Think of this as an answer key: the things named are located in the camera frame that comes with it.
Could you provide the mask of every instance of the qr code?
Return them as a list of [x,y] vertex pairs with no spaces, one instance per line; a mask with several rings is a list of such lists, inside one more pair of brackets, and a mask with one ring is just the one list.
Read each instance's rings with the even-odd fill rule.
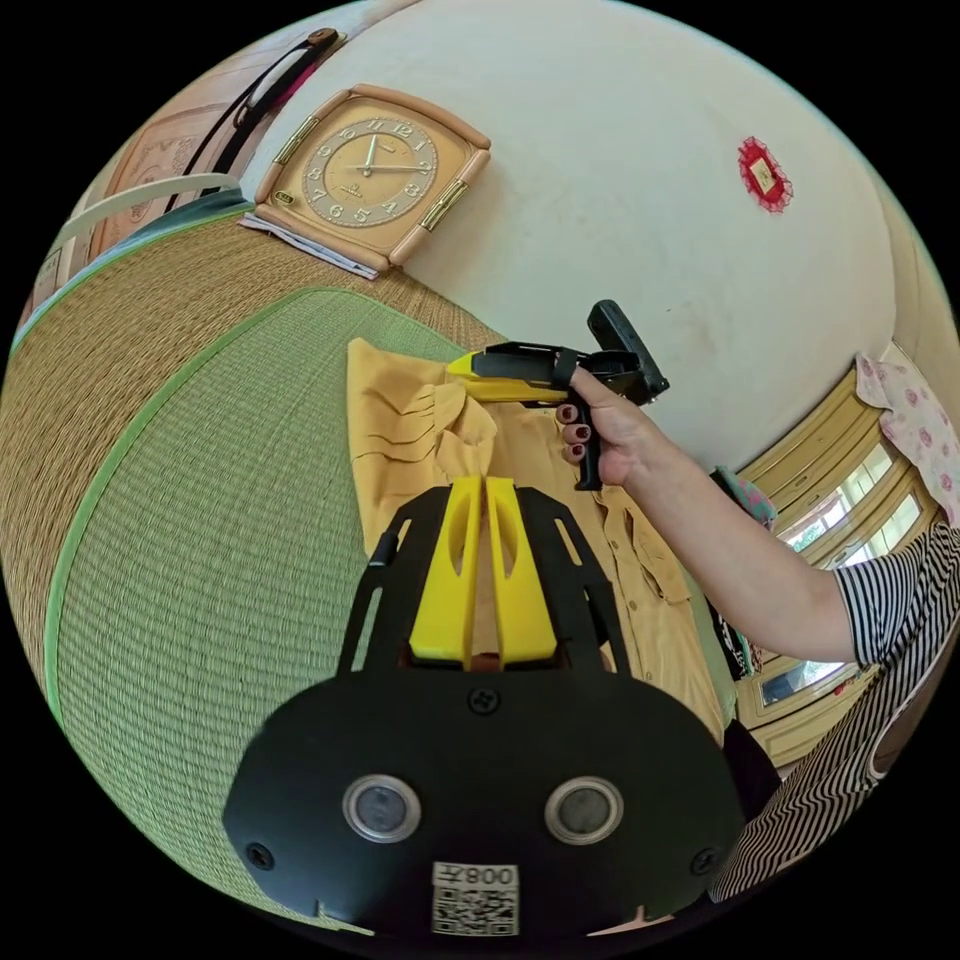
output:
[[433,930],[461,937],[516,936],[517,891],[435,887]]

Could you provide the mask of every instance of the yellow shirt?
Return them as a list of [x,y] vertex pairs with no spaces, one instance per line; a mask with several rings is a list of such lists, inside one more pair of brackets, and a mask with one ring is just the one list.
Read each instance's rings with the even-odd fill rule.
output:
[[[693,711],[723,743],[723,717],[676,558],[619,487],[587,495],[562,457],[552,410],[481,405],[442,363],[347,351],[347,428],[364,545],[370,555],[397,510],[468,475],[510,477],[567,506],[613,584],[630,669]],[[497,650],[489,527],[481,527],[474,653]]]

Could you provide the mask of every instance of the paper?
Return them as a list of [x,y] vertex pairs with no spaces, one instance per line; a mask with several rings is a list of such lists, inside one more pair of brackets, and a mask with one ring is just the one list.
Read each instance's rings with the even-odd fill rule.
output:
[[242,227],[249,227],[251,230],[262,230],[264,233],[270,233],[285,243],[289,243],[291,247],[296,247],[304,253],[309,253],[318,260],[332,263],[335,267],[340,267],[341,270],[355,273],[358,277],[364,277],[367,280],[376,280],[379,276],[377,271],[372,267],[367,267],[362,263],[355,263],[353,260],[328,249],[322,244],[308,240],[306,237],[301,237],[290,230],[285,230],[283,227],[278,227],[276,224],[270,223],[267,220],[261,220],[260,217],[254,216],[252,213],[245,213],[239,222]]

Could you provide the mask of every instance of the clock face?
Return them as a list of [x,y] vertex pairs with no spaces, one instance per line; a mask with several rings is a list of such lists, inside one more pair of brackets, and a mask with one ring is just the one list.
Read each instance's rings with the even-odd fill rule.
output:
[[303,196],[328,223],[361,229],[417,206],[436,175],[436,146],[417,124],[364,117],[313,149],[303,166]]

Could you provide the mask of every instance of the striped shirt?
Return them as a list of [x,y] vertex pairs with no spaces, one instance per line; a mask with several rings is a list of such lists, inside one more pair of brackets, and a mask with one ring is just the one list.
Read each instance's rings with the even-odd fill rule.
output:
[[751,820],[710,889],[715,903],[805,857],[882,779],[883,735],[932,671],[960,621],[960,530],[937,523],[902,551],[834,571],[870,688]]

